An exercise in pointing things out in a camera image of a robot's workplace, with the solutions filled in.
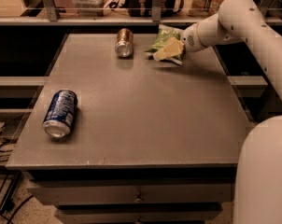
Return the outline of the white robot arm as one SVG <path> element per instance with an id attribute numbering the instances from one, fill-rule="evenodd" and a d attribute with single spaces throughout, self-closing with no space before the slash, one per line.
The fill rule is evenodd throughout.
<path id="1" fill-rule="evenodd" d="M 168 39 L 154 59 L 238 41 L 245 42 L 263 74 L 230 77 L 231 84 L 253 89 L 270 85 L 282 101 L 282 36 L 266 23 L 253 0 L 224 0 L 217 14 L 188 27 L 179 39 Z M 241 147 L 233 224 L 282 224 L 282 116 L 255 126 Z"/>

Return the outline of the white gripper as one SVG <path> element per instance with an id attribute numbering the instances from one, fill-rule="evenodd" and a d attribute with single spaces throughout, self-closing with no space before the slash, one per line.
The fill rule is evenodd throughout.
<path id="1" fill-rule="evenodd" d="M 182 53 L 184 47 L 187 52 L 197 52 L 205 49 L 199 38 L 197 26 L 198 24 L 193 24 L 182 32 L 180 37 L 182 42 L 178 41 L 176 37 L 170 37 L 166 41 L 166 46 L 153 54 L 154 60 L 161 61 L 177 56 Z"/>

